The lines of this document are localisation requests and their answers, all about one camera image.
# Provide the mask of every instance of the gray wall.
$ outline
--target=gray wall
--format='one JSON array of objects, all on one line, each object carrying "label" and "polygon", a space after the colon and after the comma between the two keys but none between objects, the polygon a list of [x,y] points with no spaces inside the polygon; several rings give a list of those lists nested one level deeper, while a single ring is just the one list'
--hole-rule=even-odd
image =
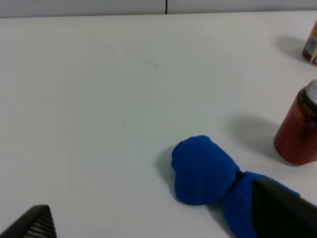
[{"label": "gray wall", "polygon": [[168,13],[316,10],[317,0],[168,0]]},{"label": "gray wall", "polygon": [[160,13],[165,0],[0,0],[0,17]]}]

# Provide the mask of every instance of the soda can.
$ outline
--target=soda can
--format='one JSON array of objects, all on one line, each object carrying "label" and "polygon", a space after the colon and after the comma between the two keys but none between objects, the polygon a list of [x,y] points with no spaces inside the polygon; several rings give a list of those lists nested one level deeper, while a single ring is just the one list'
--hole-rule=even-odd
[{"label": "soda can", "polygon": [[293,164],[317,161],[317,79],[298,93],[275,136],[274,145]]},{"label": "soda can", "polygon": [[317,65],[317,21],[305,44],[302,55],[309,63]]}]

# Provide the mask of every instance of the can lid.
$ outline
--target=can lid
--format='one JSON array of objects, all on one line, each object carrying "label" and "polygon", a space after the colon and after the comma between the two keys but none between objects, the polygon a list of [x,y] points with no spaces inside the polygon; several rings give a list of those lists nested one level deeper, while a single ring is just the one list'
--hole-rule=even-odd
[{"label": "can lid", "polygon": [[309,99],[317,105],[317,79],[309,83],[306,93]]}]

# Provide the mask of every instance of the white table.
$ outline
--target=white table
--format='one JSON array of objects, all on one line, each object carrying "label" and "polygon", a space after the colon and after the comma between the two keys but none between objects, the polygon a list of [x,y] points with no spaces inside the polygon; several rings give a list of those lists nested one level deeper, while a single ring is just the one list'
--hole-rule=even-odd
[{"label": "white table", "polygon": [[60,238],[227,238],[171,193],[170,153],[206,134],[243,171],[317,204],[317,163],[272,140],[317,78],[317,12],[0,20],[0,230],[49,204]]}]

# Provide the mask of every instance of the red can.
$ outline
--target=red can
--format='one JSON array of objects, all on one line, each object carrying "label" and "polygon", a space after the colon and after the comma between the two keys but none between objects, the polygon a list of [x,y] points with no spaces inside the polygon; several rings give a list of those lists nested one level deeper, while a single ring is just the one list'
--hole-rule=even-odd
[{"label": "red can", "polygon": [[317,80],[298,93],[275,136],[274,145],[293,164],[317,161]]}]

